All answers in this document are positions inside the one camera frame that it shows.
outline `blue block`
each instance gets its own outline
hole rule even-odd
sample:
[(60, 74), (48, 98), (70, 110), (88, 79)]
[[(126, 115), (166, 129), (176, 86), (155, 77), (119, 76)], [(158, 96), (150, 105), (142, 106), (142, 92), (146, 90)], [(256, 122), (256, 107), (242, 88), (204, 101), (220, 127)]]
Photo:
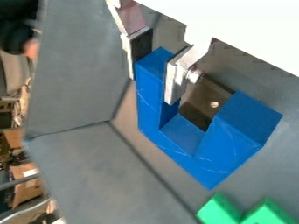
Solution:
[(156, 49), (135, 63), (138, 126), (178, 165), (212, 189), (263, 148), (282, 115), (242, 92), (204, 133), (164, 102), (164, 69), (174, 55)]

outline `gray panel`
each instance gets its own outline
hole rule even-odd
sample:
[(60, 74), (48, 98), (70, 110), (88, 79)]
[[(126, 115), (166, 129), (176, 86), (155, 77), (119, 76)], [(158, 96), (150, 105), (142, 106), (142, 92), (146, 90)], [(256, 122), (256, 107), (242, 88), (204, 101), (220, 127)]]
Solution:
[(284, 115), (266, 147), (214, 191), (207, 191), (139, 133), (134, 83), (112, 123), (194, 213), (215, 192), (223, 192), (243, 211), (268, 196), (299, 220), (299, 79), (223, 43), (199, 66), (227, 88), (246, 92)]
[(127, 84), (119, 31), (106, 1), (50, 1), (27, 135), (108, 120)]
[(70, 224), (196, 223), (107, 123), (27, 143)]

